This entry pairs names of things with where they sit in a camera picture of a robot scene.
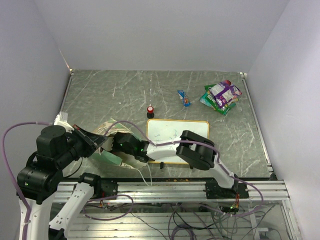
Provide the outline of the aluminium rail frame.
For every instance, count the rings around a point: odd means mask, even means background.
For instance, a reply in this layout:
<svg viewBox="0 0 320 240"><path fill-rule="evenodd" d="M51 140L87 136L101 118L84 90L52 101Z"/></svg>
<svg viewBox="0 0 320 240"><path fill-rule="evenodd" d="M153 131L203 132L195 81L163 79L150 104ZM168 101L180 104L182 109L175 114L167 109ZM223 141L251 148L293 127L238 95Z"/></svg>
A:
<svg viewBox="0 0 320 240"><path fill-rule="evenodd" d="M209 178L104 179L81 208L70 240L300 240L282 180L223 191Z"/></svg>

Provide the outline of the green printed paper bag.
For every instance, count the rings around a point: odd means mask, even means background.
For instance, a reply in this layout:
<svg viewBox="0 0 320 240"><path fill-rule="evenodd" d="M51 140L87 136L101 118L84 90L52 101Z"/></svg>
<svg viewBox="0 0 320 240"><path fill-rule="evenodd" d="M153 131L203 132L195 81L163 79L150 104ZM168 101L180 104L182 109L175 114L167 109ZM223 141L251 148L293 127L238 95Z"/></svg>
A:
<svg viewBox="0 0 320 240"><path fill-rule="evenodd" d="M123 152L116 152L111 153L112 147L115 145L115 140L112 135L114 134L132 134L134 137L138 137L135 133L133 133L128 127L126 127L123 123L116 123L117 121L112 117L102 123L99 127L97 127L93 132L95 134L103 135L107 132L106 136L108 140L91 156L91 158L95 161L100 161L109 165L118 166L123 169L131 169L138 171L142 180L147 186L153 185L153 179L151 174L151 169L148 163L143 163L140 161L136 161L136 159L127 153ZM147 167L149 171L149 182L144 178L143 173L141 170Z"/></svg>

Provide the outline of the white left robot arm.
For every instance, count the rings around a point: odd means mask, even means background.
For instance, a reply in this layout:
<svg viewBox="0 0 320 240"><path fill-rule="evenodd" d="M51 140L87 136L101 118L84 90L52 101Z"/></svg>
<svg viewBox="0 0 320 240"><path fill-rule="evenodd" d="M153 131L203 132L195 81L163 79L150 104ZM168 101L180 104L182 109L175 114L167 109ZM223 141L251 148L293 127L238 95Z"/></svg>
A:
<svg viewBox="0 0 320 240"><path fill-rule="evenodd" d="M102 180L93 173L82 174L73 196L50 222L50 213L63 170L73 161L90 157L107 136L88 132L78 125L45 123L36 139L37 150L17 175L21 212L21 240L65 240L68 227L89 199L102 196Z"/></svg>

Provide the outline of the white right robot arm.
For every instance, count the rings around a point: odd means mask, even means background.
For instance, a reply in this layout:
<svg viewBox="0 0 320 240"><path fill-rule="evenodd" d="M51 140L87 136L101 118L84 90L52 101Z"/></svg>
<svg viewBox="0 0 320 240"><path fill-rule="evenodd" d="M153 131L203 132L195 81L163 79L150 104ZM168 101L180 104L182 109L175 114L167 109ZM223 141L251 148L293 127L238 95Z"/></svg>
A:
<svg viewBox="0 0 320 240"><path fill-rule="evenodd" d="M212 170L213 179L224 197L231 198L238 192L237 177L220 160L214 142L190 130L184 130L180 137L171 141L157 143L139 140L131 133L119 132L113 137L111 150L131 155L142 163L179 157L195 169Z"/></svg>

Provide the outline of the blue small snack packet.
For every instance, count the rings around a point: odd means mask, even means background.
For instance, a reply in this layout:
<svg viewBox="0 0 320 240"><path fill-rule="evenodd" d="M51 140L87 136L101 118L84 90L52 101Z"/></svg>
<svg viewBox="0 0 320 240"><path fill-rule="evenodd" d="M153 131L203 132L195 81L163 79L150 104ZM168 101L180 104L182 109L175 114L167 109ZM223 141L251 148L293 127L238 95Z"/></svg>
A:
<svg viewBox="0 0 320 240"><path fill-rule="evenodd" d="M187 94L183 90L177 90L177 93L184 107L188 107L191 105Z"/></svg>

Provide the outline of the teal snack packet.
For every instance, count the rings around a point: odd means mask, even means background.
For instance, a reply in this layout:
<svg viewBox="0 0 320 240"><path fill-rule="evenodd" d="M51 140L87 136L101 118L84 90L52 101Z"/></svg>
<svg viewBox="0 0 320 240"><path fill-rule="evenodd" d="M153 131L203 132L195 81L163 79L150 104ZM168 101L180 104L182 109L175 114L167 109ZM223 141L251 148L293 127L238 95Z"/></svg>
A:
<svg viewBox="0 0 320 240"><path fill-rule="evenodd" d="M216 103L216 101L207 93L205 92L200 98L199 101L206 105L207 107L210 107L212 109L214 109L216 112L222 114L222 115L226 115L231 109L232 107L234 107L235 105L232 106L227 106L227 107L222 107L219 108L218 104Z"/></svg>

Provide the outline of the yellow-framed small whiteboard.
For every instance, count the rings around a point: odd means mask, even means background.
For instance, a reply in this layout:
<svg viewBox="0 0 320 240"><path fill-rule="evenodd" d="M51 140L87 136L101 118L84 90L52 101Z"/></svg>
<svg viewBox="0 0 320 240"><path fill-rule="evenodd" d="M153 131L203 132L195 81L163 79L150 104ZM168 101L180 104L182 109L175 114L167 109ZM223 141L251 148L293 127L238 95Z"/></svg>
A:
<svg viewBox="0 0 320 240"><path fill-rule="evenodd" d="M181 136L184 130L192 131L209 138L210 124L207 121L149 119L146 123L146 136L152 142L168 142Z"/></svg>

